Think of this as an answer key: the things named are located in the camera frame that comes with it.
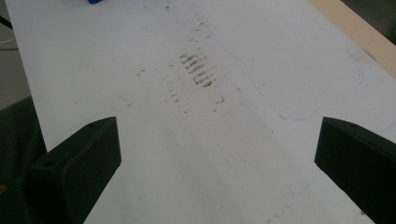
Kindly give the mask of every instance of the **table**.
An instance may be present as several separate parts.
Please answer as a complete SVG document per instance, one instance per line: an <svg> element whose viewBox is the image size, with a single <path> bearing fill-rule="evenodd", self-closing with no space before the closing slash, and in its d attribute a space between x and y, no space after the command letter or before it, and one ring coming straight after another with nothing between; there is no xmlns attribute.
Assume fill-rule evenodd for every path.
<svg viewBox="0 0 396 224"><path fill-rule="evenodd" d="M86 223L372 223L314 164L323 116L396 140L396 82L307 1L7 1L46 145L117 116Z"/></svg>

